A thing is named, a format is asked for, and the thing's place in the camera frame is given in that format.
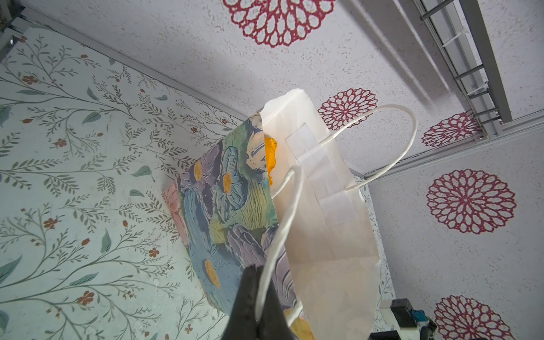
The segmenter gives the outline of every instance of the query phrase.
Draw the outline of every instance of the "pink flower illustration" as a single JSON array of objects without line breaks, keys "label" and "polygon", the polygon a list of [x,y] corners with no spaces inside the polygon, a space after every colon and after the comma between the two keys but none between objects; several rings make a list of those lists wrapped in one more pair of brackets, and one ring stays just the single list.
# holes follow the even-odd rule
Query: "pink flower illustration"
[{"label": "pink flower illustration", "polygon": [[451,295],[436,304],[435,322],[445,340],[515,340],[499,314],[464,296]]},{"label": "pink flower illustration", "polygon": [[497,176],[455,170],[434,180],[427,206],[439,222],[462,233],[493,232],[514,217],[515,194]]},{"label": "pink flower illustration", "polygon": [[183,243],[183,245],[188,247],[189,236],[187,234],[187,228],[185,227],[185,223],[183,223],[183,219],[180,216],[181,204],[180,196],[177,192],[177,183],[172,183],[172,185],[163,192],[163,197],[166,201],[166,205],[168,205],[170,213],[172,214],[172,221],[174,222],[174,225],[180,233],[181,242]]},{"label": "pink flower illustration", "polygon": [[441,146],[468,137],[481,131],[472,111],[454,114],[432,126],[421,138],[428,146]]},{"label": "pink flower illustration", "polygon": [[[375,108],[377,102],[376,94],[369,90],[349,89],[330,97],[321,104],[318,111],[329,129],[338,130],[351,119]],[[352,127],[359,125],[363,120],[353,124]]]},{"label": "pink flower illustration", "polygon": [[289,46],[332,12],[334,0],[223,0],[233,23],[257,44]]}]

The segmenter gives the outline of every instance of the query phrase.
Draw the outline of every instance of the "yellow flower center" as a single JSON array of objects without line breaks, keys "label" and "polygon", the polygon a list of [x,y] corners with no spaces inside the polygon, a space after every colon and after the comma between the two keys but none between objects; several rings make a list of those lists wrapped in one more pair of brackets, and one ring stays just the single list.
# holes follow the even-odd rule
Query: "yellow flower center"
[{"label": "yellow flower center", "polygon": [[[289,314],[291,314],[292,311],[293,311],[292,309],[284,310],[283,315],[288,316]],[[312,329],[310,328],[310,324],[308,323],[308,321],[300,317],[295,319],[290,329],[291,329],[291,332],[295,333],[295,335],[300,340],[316,340],[316,338],[314,337],[312,333]]]},{"label": "yellow flower center", "polygon": [[274,138],[264,137],[264,152],[267,157],[267,171],[268,171],[268,181],[272,185],[272,176],[270,172],[276,166],[276,149],[277,142]]},{"label": "yellow flower center", "polygon": [[200,182],[202,179],[202,163],[200,163],[200,160],[197,160],[195,163],[195,179],[197,182]]},{"label": "yellow flower center", "polygon": [[207,259],[204,264],[206,266],[206,273],[208,273],[209,280],[213,283],[214,286],[216,286],[217,288],[221,288],[221,284],[219,283],[219,277],[217,276],[215,269],[213,269],[213,265],[210,260]]},{"label": "yellow flower center", "polygon": [[227,195],[229,195],[231,193],[231,187],[232,187],[232,177],[231,177],[231,173],[230,172],[227,172],[224,176],[223,176],[223,190],[225,191],[225,193]]}]

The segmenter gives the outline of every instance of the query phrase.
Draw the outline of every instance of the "floral gift bag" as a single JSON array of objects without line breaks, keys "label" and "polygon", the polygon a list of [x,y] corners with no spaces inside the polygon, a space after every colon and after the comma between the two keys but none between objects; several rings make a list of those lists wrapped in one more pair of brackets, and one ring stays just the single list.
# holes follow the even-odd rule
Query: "floral gift bag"
[{"label": "floral gift bag", "polygon": [[[412,117],[410,140],[390,165],[356,184],[334,138],[384,108]],[[366,339],[374,325],[380,257],[358,188],[406,154],[416,128],[409,109],[390,104],[331,133],[306,93],[295,89],[269,101],[197,160],[165,198],[209,303],[230,313],[243,268],[264,265],[270,256],[263,273],[271,269],[288,323],[304,305],[291,326],[296,336]],[[293,173],[295,181],[288,182]],[[262,282],[268,281],[261,279],[259,291]],[[256,306],[259,319],[259,294]]]},{"label": "floral gift bag", "polygon": [[[208,302],[226,314],[231,312],[244,268],[265,264],[279,226],[270,196],[275,146],[262,130],[261,116],[255,114],[164,192]],[[272,282],[289,314],[296,295],[285,248]],[[313,338],[303,318],[291,329],[301,339]]]}]

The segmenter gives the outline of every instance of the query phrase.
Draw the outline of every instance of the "paper bag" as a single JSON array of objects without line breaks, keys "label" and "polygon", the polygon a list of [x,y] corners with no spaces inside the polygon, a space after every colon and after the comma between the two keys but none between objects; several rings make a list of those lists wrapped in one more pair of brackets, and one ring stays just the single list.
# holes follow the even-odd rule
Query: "paper bag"
[{"label": "paper bag", "polygon": [[[366,339],[375,319],[380,257],[368,212],[331,132],[302,90],[269,101],[260,112],[263,130],[277,142],[271,172],[275,191],[292,165],[304,185],[285,243],[297,297],[318,340]],[[278,216],[288,186],[274,198]]]}]

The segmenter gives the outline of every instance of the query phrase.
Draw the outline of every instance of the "metal shelf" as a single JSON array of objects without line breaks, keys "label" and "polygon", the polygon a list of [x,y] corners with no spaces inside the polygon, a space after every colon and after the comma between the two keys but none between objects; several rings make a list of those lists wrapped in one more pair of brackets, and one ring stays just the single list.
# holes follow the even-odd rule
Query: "metal shelf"
[{"label": "metal shelf", "polygon": [[486,137],[502,135],[512,115],[478,2],[413,1]]}]

